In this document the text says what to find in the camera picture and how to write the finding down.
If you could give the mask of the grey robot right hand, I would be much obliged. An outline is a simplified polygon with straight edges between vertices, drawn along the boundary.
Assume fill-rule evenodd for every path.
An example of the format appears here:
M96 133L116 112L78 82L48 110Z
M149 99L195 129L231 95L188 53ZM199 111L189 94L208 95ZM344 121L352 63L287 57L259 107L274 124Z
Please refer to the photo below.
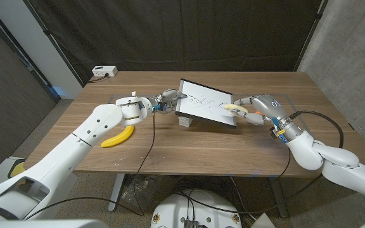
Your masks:
M272 124L272 134L288 143L302 134L302 129L287 115L285 109L271 95L258 94L241 98L233 104L222 106L233 116L253 125Z

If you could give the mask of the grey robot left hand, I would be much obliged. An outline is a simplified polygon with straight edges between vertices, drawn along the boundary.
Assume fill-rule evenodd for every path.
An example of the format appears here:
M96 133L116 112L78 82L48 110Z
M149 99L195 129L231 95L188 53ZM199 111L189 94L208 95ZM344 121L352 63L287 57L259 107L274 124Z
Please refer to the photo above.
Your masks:
M187 98L186 94L176 89L167 89L150 99L152 111L160 114L168 114L176 110L177 100Z

